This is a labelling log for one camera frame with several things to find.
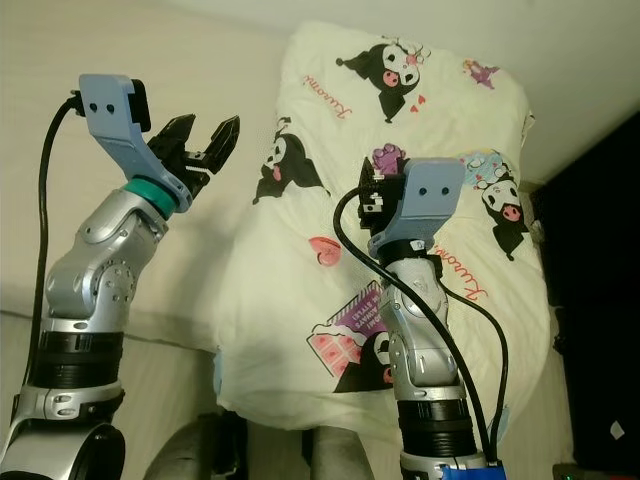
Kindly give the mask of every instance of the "dark object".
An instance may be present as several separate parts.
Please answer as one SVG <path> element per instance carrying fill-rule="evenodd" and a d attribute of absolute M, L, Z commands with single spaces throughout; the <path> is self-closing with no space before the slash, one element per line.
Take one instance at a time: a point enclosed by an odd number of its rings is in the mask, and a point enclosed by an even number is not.
<path fill-rule="evenodd" d="M 390 46 L 388 44 L 378 44 L 351 59 L 336 59 L 336 65 L 339 67 L 344 65 L 353 70 L 360 78 L 369 80 L 380 91 L 378 99 L 387 123 L 391 123 L 391 119 L 405 104 L 404 96 L 418 85 L 414 74 L 411 73 L 405 77 L 401 68 L 399 69 L 400 71 L 393 71 L 385 66 L 384 51 L 385 48 Z M 400 45 L 395 47 L 398 50 L 398 54 L 409 55 L 409 52 Z"/>
<path fill-rule="evenodd" d="M 385 381 L 385 374 L 391 376 L 391 365 L 384 364 L 378 358 L 379 353 L 389 353 L 389 340 L 380 344 L 376 351 L 376 341 L 381 332 L 371 335 L 362 346 L 360 363 L 349 362 L 340 376 L 334 393 L 369 392 L 393 388 L 393 384 Z"/>
<path fill-rule="evenodd" d="M 378 261 L 384 268 L 403 258 L 427 258 L 427 256 L 426 250 L 414 249 L 410 240 L 396 240 L 378 248 Z"/>
<path fill-rule="evenodd" d="M 480 403 L 480 397 L 478 396 L 478 390 L 476 389 L 475 384 L 473 383 L 473 378 L 471 377 L 469 368 L 467 367 L 467 364 L 465 363 L 464 358 L 460 353 L 460 350 L 458 349 L 453 338 L 451 337 L 451 334 L 446 329 L 446 327 L 440 322 L 436 314 L 433 313 L 433 311 L 429 308 L 426 302 L 422 300 L 422 298 L 411 287 L 409 287 L 406 283 L 398 280 L 394 275 L 392 275 L 387 270 L 382 268 L 375 260 L 370 258 L 367 254 L 365 254 L 358 247 L 356 247 L 355 244 L 351 240 L 349 240 L 349 237 L 347 237 L 347 235 L 344 233 L 344 230 L 342 230 L 342 226 L 340 225 L 340 219 L 342 218 L 342 213 L 344 212 L 344 209 L 347 206 L 347 203 L 349 203 L 350 200 L 352 200 L 353 198 L 357 197 L 359 194 L 362 194 L 362 193 L 367 193 L 367 191 L 363 190 L 360 187 L 354 188 L 353 190 L 350 190 L 349 192 L 347 192 L 345 196 L 342 197 L 342 199 L 340 199 L 340 201 L 338 202 L 338 205 L 336 206 L 336 209 L 333 213 L 333 229 L 336 232 L 336 236 L 338 237 L 340 242 L 342 242 L 345 248 L 349 250 L 349 252 L 351 252 L 351 254 L 354 257 L 360 260 L 360 262 L 362 262 L 374 273 L 382 277 L 383 280 L 394 285 L 402 293 L 404 293 L 407 297 L 409 297 L 409 299 L 411 299 L 411 301 L 414 302 L 418 306 L 418 308 L 425 314 L 429 322 L 431 322 L 433 327 L 440 334 L 440 336 L 446 343 L 447 347 L 451 351 L 451 355 L 453 356 L 454 360 L 458 364 L 458 369 L 460 370 L 462 378 L 464 379 L 465 385 L 467 387 L 469 398 L 471 399 L 471 404 L 473 405 L 473 411 L 476 416 L 478 432 L 480 434 L 480 440 L 482 443 L 482 451 L 485 452 L 488 461 L 493 461 L 494 458 L 491 453 L 493 449 L 490 447 L 490 444 L 489 444 L 489 435 L 487 434 L 487 425 L 484 421 L 484 413 L 482 411 L 482 404 Z"/>
<path fill-rule="evenodd" d="M 309 468 L 311 468 L 311 460 L 313 459 L 313 429 L 302 431 L 302 445 L 300 449 L 302 458 Z"/>
<path fill-rule="evenodd" d="M 507 258 L 513 262 L 513 251 L 524 240 L 527 232 L 524 212 L 517 193 L 518 187 L 509 171 L 491 184 L 482 194 L 482 202 L 489 216 L 496 223 L 493 236 Z"/>
<path fill-rule="evenodd" d="M 76 429 L 83 429 L 77 424 L 47 422 L 46 420 L 30 420 L 23 427 L 28 430 L 36 429 L 41 434 L 47 431 L 72 433 Z M 125 441 L 122 433 L 111 425 L 103 424 L 97 427 L 82 444 L 76 457 L 69 480 L 119 480 L 124 467 Z M 44 475 L 11 471 L 0 475 L 0 480 L 57 480 Z"/>
<path fill-rule="evenodd" d="M 147 91 L 141 80 L 131 79 L 131 83 L 133 83 L 133 93 L 129 94 L 129 111 L 131 112 L 131 120 L 133 120 L 134 123 L 140 124 L 140 131 L 148 132 L 151 130 L 151 117 L 149 116 Z"/>
<path fill-rule="evenodd" d="M 574 458 L 583 468 L 635 475 L 638 134 L 636 113 L 532 195 L 549 302 L 559 307 L 555 348 L 564 360 Z M 628 172 L 605 176 L 612 165 Z"/>
<path fill-rule="evenodd" d="M 144 480 L 166 479 L 180 465 L 181 478 L 247 480 L 247 423 L 233 412 L 201 415 L 164 444 Z"/>
<path fill-rule="evenodd" d="M 576 465 L 563 463 L 553 466 L 553 480 L 638 480 L 638 477 L 584 470 Z"/>
<path fill-rule="evenodd" d="M 429 480 L 429 474 L 425 472 L 414 472 L 400 467 L 404 480 Z"/>
<path fill-rule="evenodd" d="M 398 402 L 404 451 L 422 457 L 461 457 L 476 453 L 466 400 Z"/>
<path fill-rule="evenodd" d="M 240 118 L 235 116 L 218 126 L 204 152 L 187 152 L 185 144 L 195 118 L 189 114 L 172 119 L 147 144 L 162 165 L 187 186 L 194 199 L 209 183 L 206 170 L 214 175 L 220 171 L 240 134 Z"/>
<path fill-rule="evenodd" d="M 33 385 L 87 388 L 118 379 L 124 333 L 43 332 Z"/>
<path fill-rule="evenodd" d="M 395 215 L 395 212 L 398 208 L 398 201 L 402 199 L 402 196 L 404 195 L 405 182 L 406 182 L 406 175 L 402 172 L 402 169 L 397 175 L 385 175 L 384 179 L 382 180 L 374 179 L 373 167 L 365 159 L 360 172 L 360 183 L 359 183 L 359 188 L 357 193 L 360 200 L 358 215 L 360 217 L 361 228 L 369 229 L 371 231 L 371 234 L 374 235 L 378 232 L 383 231 L 387 227 L 387 225 Z M 377 194 L 383 199 L 382 208 L 378 209 L 378 211 L 371 208 L 370 198 L 372 194 Z M 342 234 L 342 236 L 345 236 L 345 235 L 344 235 L 344 232 L 341 231 L 339 223 L 340 223 L 339 218 L 336 221 L 336 215 L 334 214 L 334 230 L 336 230 L 336 234 L 338 235 L 338 238 L 340 238 L 340 240 L 342 241 L 340 233 Z M 351 251 L 347 243 L 343 241 L 343 244 L 345 244 L 347 250 Z M 421 256 L 418 253 L 410 251 L 412 250 L 411 245 L 406 240 L 400 241 L 400 242 L 392 242 L 388 245 L 385 245 L 385 247 L 380 248 L 378 251 L 378 254 L 380 257 L 379 260 L 380 260 L 380 263 L 382 264 L 382 267 L 385 267 L 392 261 L 398 259 L 398 257 L 403 254 L 406 254 L 407 258 Z M 367 265 L 369 268 L 373 269 L 376 273 L 381 275 L 383 278 L 386 278 L 384 277 L 384 275 L 379 273 L 379 270 L 374 269 L 368 263 L 368 262 L 371 262 L 375 264 L 375 262 L 373 262 L 363 252 L 358 251 L 359 255 L 357 255 L 353 251 L 352 253 L 356 256 L 356 258 L 358 258 L 361 262 L 365 263 L 365 265 Z M 438 255 L 427 255 L 427 257 L 433 262 L 436 268 L 436 277 L 440 279 L 440 277 L 442 276 L 442 261 L 440 257 Z M 495 328 L 496 333 L 498 334 L 498 338 L 500 340 L 500 347 L 502 351 L 502 371 L 500 376 L 500 386 L 498 389 L 498 397 L 496 401 L 496 411 L 493 417 L 493 422 L 491 427 L 491 437 L 490 439 L 487 439 L 487 445 L 490 447 L 490 450 L 487 450 L 484 442 L 482 445 L 483 451 L 487 455 L 488 459 L 491 460 L 491 458 L 495 458 L 497 460 L 498 428 L 500 426 L 500 418 L 502 416 L 502 409 L 504 406 L 504 397 L 506 393 L 507 377 L 509 372 L 509 350 L 507 347 L 507 340 L 504 336 L 502 328 L 500 327 L 500 324 L 489 312 L 484 310 L 482 307 L 476 305 L 475 303 L 470 302 L 466 298 L 461 297 L 460 295 L 457 295 L 456 293 L 452 292 L 442 283 L 441 285 L 444 288 L 447 295 L 449 295 L 450 297 L 454 298 L 455 300 L 461 303 L 464 303 L 468 307 L 475 309 L 480 314 L 482 314 L 485 318 L 487 318 Z M 474 410 L 477 410 L 478 407 L 474 403 L 474 398 L 471 395 L 471 392 L 470 392 L 470 398 L 471 398 L 472 404 L 474 405 Z M 480 436 L 482 439 L 482 436 L 483 436 L 482 430 L 480 430 Z"/>
<path fill-rule="evenodd" d="M 276 132 L 273 153 L 267 158 L 260 173 L 253 204 L 262 197 L 280 198 L 291 182 L 301 188 L 323 187 L 313 160 L 307 158 L 302 141 L 292 133 Z"/>
<path fill-rule="evenodd" d="M 22 384 L 26 384 L 32 379 L 32 367 L 35 362 L 36 352 L 38 350 L 38 340 L 40 339 L 40 324 L 42 322 L 42 302 L 44 297 L 44 277 L 47 266 L 47 252 L 49 250 L 49 215 L 47 212 L 47 177 L 49 174 L 49 160 L 51 158 L 51 148 L 53 140 L 56 137 L 58 128 L 62 124 L 65 115 L 75 109 L 79 115 L 84 116 L 82 108 L 82 98 L 76 90 L 73 97 L 68 98 L 58 109 L 51 120 L 47 135 L 42 146 L 42 154 L 40 156 L 40 169 L 38 173 L 38 216 L 40 221 L 40 248 L 38 250 L 38 265 L 36 267 L 36 287 L 33 296 L 33 313 L 31 316 L 31 334 L 29 337 L 29 355 L 27 357 L 27 366 L 24 371 Z"/>

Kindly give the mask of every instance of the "bed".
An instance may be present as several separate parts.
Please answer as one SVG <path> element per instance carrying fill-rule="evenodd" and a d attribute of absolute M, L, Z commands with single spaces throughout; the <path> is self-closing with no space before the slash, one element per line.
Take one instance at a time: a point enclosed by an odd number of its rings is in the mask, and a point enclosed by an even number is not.
<path fill-rule="evenodd" d="M 379 284 L 341 251 L 328 219 L 357 182 L 365 158 L 392 170 L 410 157 L 449 156 L 465 164 L 468 176 L 458 211 L 432 253 L 441 256 L 450 288 L 503 323 L 513 372 L 505 425 L 518 415 L 544 364 L 549 319 L 529 234 L 523 228 L 504 233 L 488 200 L 496 185 L 511 195 L 519 181 L 531 119 L 517 82 L 490 63 L 325 24 L 305 25 L 287 40 L 167 7 L 122 4 L 129 13 L 123 16 L 104 6 L 67 4 L 87 21 L 69 28 L 65 8 L 48 9 L 46 17 L 8 24 L 5 32 L 15 40 L 3 42 L 3 104 L 10 112 L 2 128 L 4 310 L 30 310 L 37 159 L 50 116 L 76 87 L 79 73 L 125 73 L 147 86 L 152 131 L 173 116 L 198 115 L 194 149 L 222 119 L 239 114 L 242 121 L 228 165 L 189 214 L 171 220 L 139 283 L 128 333 L 216 353 L 211 381 L 218 401 L 250 420 L 287 429 L 341 426 L 396 441 L 389 382 L 354 380 L 340 387 L 350 364 L 361 365 L 384 333 L 366 307 L 375 303 Z M 101 21 L 89 22 L 96 15 Z M 150 26 L 171 24 L 175 34 L 143 31 L 140 18 Z M 371 80 L 362 65 L 387 47 L 412 57 L 406 64 L 413 78 L 396 72 L 382 77 L 382 84 Z M 238 57 L 249 49 L 250 61 Z M 387 70 L 393 73 L 382 73 Z M 404 88 L 401 99 L 378 88 L 393 82 Z M 304 153 L 302 177 L 290 176 L 283 151 Z M 85 124 L 67 121 L 50 173 L 50 259 L 69 248 L 77 226 L 123 181 Z M 516 192 L 509 198 L 499 200 L 501 206 L 519 206 Z M 517 209 L 506 214 L 523 223 Z M 345 225 L 364 246 L 355 212 L 348 212 Z M 362 318 L 351 311 L 356 306 Z M 450 327 L 491 416 L 497 339 L 456 304 Z"/>

